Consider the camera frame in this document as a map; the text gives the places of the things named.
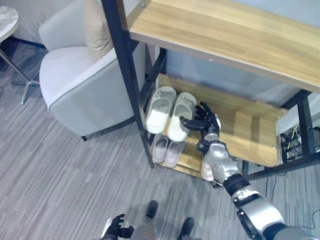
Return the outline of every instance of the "white round table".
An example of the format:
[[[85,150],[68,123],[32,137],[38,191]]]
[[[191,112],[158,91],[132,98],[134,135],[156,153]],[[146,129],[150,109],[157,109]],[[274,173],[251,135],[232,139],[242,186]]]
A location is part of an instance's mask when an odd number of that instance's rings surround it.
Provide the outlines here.
[[[10,37],[19,26],[19,14],[18,12],[9,6],[0,6],[0,43]],[[0,49],[0,57],[3,58],[24,80],[25,85],[21,104],[25,103],[27,92],[30,86],[39,85],[38,81],[30,80],[23,72],[21,72],[17,66],[10,61],[8,56]],[[12,82],[12,84],[20,85],[20,82]]]

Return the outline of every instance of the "table leg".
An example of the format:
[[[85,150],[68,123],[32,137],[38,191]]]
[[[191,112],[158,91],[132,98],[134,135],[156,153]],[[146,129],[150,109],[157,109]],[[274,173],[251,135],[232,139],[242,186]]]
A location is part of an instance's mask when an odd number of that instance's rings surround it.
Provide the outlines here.
[[[24,87],[24,91],[22,94],[22,99],[21,99],[21,104],[24,104],[27,98],[27,93],[29,90],[29,87],[32,85],[37,85],[39,86],[39,82],[38,81],[34,81],[34,80],[30,80],[22,71],[19,70],[19,68],[17,68],[17,66],[10,61],[10,59],[7,57],[7,55],[0,49],[0,57],[3,58],[3,60],[5,60],[5,62],[7,64],[9,64],[24,80],[25,80],[25,87]],[[21,85],[21,82],[12,82],[13,85]]]

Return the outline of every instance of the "white armchair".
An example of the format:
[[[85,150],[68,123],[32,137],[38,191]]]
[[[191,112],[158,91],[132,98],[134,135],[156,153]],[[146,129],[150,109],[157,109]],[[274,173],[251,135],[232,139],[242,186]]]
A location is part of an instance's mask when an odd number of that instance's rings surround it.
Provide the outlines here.
[[[134,114],[113,48],[97,62],[86,46],[84,1],[76,0],[39,29],[49,53],[43,58],[39,81],[50,114],[79,136],[121,123]],[[145,46],[133,53],[138,85],[145,81]]]

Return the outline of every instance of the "striped carpet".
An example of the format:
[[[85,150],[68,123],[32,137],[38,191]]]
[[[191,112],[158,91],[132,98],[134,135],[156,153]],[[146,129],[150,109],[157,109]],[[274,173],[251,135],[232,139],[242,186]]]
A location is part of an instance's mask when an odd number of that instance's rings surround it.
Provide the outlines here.
[[[13,61],[37,78],[44,49],[19,43]],[[202,240],[246,240],[223,189],[161,166],[150,169],[135,123],[83,142],[54,120],[38,87],[20,105],[11,68],[0,72],[0,239],[92,240],[109,217],[137,226],[150,200],[159,202],[158,240],[174,240],[186,217]],[[273,202],[288,225],[312,226],[320,208],[320,165],[277,176]],[[276,177],[252,181],[272,197]],[[314,215],[320,236],[320,212]]]

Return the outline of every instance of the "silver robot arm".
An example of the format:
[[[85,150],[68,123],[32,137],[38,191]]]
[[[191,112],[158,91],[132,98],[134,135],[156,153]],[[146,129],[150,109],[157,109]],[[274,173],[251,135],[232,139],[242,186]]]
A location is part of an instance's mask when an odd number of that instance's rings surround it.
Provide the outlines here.
[[[219,141],[216,116],[205,103],[200,105],[203,108],[197,106],[197,118],[181,117],[181,124],[201,131],[197,149],[203,152],[203,160],[211,167],[214,181],[229,193],[247,235],[255,240],[319,240],[299,228],[285,225],[278,209],[242,176],[226,144]]]

